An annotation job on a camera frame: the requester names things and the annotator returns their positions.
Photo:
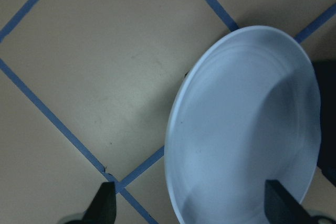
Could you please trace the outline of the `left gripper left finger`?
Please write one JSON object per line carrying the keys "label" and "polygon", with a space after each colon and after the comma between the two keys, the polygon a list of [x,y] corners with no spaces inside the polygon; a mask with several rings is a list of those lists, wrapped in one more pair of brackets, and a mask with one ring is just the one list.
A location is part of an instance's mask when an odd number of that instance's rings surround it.
{"label": "left gripper left finger", "polygon": [[117,216],[115,190],[114,182],[102,183],[81,222],[114,223]]}

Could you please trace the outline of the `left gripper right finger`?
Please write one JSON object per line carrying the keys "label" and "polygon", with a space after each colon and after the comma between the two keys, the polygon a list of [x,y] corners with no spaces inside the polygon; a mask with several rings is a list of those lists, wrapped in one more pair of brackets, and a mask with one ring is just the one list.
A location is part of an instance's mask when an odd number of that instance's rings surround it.
{"label": "left gripper right finger", "polygon": [[278,180],[265,181],[264,212],[269,223],[315,223]]}

